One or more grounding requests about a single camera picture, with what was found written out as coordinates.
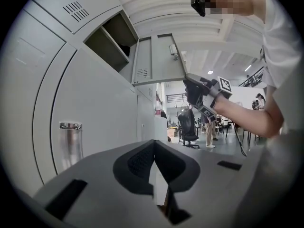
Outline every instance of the ceiling light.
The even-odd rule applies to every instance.
[[[251,65],[249,65],[249,67],[245,70],[245,72],[251,67]]]

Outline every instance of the gray floor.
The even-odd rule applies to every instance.
[[[219,133],[219,135],[216,134],[216,137],[217,137],[218,141],[213,141],[213,145],[215,145],[215,148],[209,149],[209,148],[206,148],[206,132],[204,131],[203,134],[201,134],[201,132],[199,130],[199,139],[197,141],[195,141],[195,144],[199,145],[200,150],[205,150],[205,151],[210,151],[210,152],[215,152],[215,153],[229,154],[229,155],[235,155],[235,156],[238,156],[238,157],[242,157],[243,155],[241,153],[241,149],[240,149],[240,146],[239,146],[238,139],[237,139],[237,136],[235,134],[234,128],[233,127],[229,128],[227,139],[225,139],[226,129],[224,129],[224,133],[225,134],[222,134],[222,133]],[[239,136],[240,140],[242,141],[242,138],[243,138],[243,129],[242,128],[239,128],[238,136]],[[251,134],[251,142],[250,142],[250,145],[248,146],[247,136],[248,136],[248,133],[245,132],[244,141],[242,142],[243,148],[244,148],[246,153],[248,153],[248,150],[250,148],[252,148],[253,146],[264,145],[266,143],[265,138],[260,138],[259,139],[258,137],[256,137],[256,141],[255,141],[255,135]],[[172,143],[182,145],[181,142],[179,143],[178,136],[177,137],[171,137],[171,141],[172,141]]]

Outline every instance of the balcony railing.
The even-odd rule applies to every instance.
[[[187,101],[185,94],[167,95],[167,103]]]
[[[241,83],[240,87],[254,87],[262,82],[262,76],[264,73],[264,67],[261,67],[255,74]]]

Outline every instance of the white ceiling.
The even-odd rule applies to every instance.
[[[263,22],[255,17],[210,14],[201,17],[190,0],[120,0],[140,37],[173,33],[186,51],[189,72],[229,80],[246,79],[261,65]]]

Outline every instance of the vent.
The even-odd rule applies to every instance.
[[[72,2],[62,7],[68,14],[70,14],[77,22],[89,16],[89,13],[79,4],[79,2]]]
[[[138,69],[136,71],[136,77],[137,78],[146,78],[148,76],[148,70],[147,69]]]

